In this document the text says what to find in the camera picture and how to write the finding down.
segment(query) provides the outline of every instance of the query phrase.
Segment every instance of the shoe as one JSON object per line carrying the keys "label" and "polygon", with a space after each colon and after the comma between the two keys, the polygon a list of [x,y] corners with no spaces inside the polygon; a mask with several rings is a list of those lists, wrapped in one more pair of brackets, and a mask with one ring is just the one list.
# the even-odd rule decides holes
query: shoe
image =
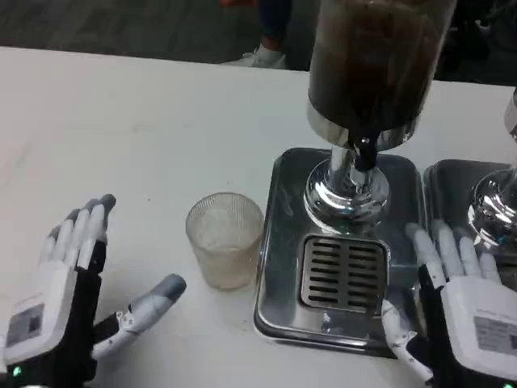
{"label": "shoe", "polygon": [[241,67],[260,67],[263,69],[287,69],[285,55],[280,51],[271,51],[262,45],[252,53],[246,53],[238,61],[226,62],[223,65]]}

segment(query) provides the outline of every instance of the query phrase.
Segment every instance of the floor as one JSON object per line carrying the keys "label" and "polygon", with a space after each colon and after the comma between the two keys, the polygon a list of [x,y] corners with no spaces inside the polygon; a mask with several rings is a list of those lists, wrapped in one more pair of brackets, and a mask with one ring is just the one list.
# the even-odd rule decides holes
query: floor
{"label": "floor", "polygon": [[[285,42],[290,69],[309,68],[316,14],[317,2],[294,1]],[[517,85],[517,31],[493,30],[487,59],[462,61],[437,78]],[[5,46],[222,63],[252,51],[259,36],[254,8],[218,0],[0,0]]]}

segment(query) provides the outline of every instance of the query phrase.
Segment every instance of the table surface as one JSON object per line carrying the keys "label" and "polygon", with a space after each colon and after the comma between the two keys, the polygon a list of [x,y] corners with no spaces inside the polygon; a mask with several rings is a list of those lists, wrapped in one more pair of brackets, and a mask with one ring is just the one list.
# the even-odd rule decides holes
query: table surface
{"label": "table surface", "polygon": [[[253,289],[203,281],[184,231],[219,191],[264,211],[273,161],[328,145],[305,119],[307,73],[0,49],[0,293],[37,261],[47,232],[113,193],[98,316],[167,273],[188,287],[131,348],[103,362],[100,386],[414,387],[398,362],[273,344],[252,322]],[[503,126],[511,88],[434,82],[414,137],[392,150],[423,171],[444,158],[512,162]]]}

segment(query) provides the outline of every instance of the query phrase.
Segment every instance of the metal plate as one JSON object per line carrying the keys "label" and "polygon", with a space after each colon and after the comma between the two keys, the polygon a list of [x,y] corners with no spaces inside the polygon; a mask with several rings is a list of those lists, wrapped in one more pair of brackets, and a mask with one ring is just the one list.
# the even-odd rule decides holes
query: metal plate
{"label": "metal plate", "polygon": [[309,237],[301,300],[310,307],[379,316],[386,286],[386,253],[374,242]]}
{"label": "metal plate", "polygon": [[[429,220],[441,218],[452,228],[461,228],[476,238],[467,220],[470,193],[473,186],[491,172],[509,166],[501,163],[475,162],[469,160],[442,160],[427,169],[424,175],[427,216]],[[482,244],[478,250],[485,250]],[[497,261],[501,281],[517,291],[517,252],[490,249]]]}
{"label": "metal plate", "polygon": [[307,214],[303,197],[310,172],[329,157],[328,150],[298,148],[286,151],[275,162],[261,246],[254,324],[258,331],[280,343],[393,356],[380,319],[374,314],[313,307],[302,300],[305,242],[318,236],[377,244],[384,248],[390,287],[411,289],[416,281],[417,263],[405,227],[408,222],[425,224],[420,174],[405,158],[379,155],[378,167],[390,187],[389,209],[384,219],[374,230],[361,235],[350,234],[345,222],[329,232]]}

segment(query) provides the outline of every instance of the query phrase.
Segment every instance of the robotic hand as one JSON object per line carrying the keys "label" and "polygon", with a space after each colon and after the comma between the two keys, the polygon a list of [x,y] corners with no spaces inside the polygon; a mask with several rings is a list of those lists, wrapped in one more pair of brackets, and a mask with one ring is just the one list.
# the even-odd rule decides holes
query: robotic hand
{"label": "robotic hand", "polygon": [[478,259],[470,238],[456,240],[442,221],[432,229],[439,254],[420,226],[406,228],[420,265],[415,297],[427,336],[388,293],[382,305],[388,345],[427,385],[517,387],[517,293],[501,284],[492,255]]}
{"label": "robotic hand", "polygon": [[149,293],[94,325],[106,260],[112,195],[75,209],[45,239],[35,271],[14,299],[4,349],[9,387],[82,387],[97,360],[153,326],[186,288],[167,276]]}

